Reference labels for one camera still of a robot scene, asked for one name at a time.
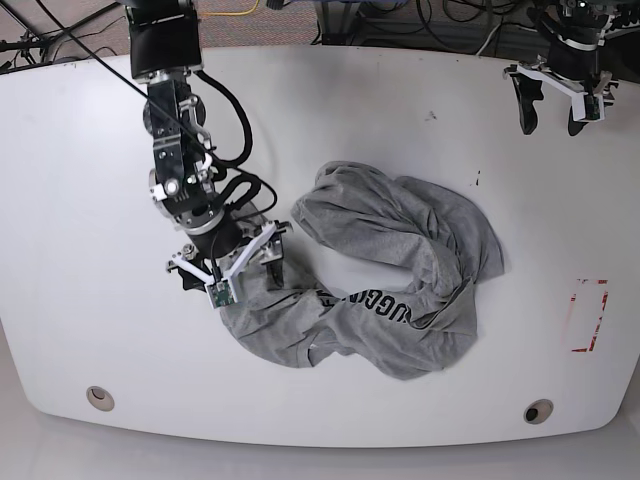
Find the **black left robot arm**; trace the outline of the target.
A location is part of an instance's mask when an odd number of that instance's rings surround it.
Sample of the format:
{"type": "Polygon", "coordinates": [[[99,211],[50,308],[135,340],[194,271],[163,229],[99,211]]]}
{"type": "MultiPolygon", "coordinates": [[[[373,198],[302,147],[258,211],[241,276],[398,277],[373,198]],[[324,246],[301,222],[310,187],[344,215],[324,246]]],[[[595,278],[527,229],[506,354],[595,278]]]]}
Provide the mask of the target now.
{"type": "Polygon", "coordinates": [[[600,122],[615,102],[619,86],[614,74],[602,68],[600,50],[606,40],[639,27],[637,1],[535,1],[527,10],[535,30],[549,43],[533,63],[511,64],[503,71],[514,86],[519,123],[525,135],[538,126],[535,103],[548,85],[570,99],[568,134],[600,122]]]}

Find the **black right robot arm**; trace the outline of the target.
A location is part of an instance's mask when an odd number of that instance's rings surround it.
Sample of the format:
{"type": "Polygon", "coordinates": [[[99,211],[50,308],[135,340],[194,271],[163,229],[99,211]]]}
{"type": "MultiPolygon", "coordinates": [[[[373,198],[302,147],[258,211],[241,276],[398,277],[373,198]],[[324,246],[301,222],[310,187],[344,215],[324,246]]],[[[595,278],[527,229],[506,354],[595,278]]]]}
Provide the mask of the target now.
{"type": "Polygon", "coordinates": [[[221,288],[220,260],[262,233],[253,225],[252,200],[264,188],[241,169],[254,138],[248,116],[235,95],[203,70],[199,19],[192,1],[128,1],[132,78],[146,87],[143,122],[153,139],[150,196],[155,206],[191,241],[183,268],[168,268],[185,290],[221,288]],[[242,128],[243,148],[234,159],[214,152],[205,128],[206,109],[188,82],[196,76],[226,98],[242,128]]]}

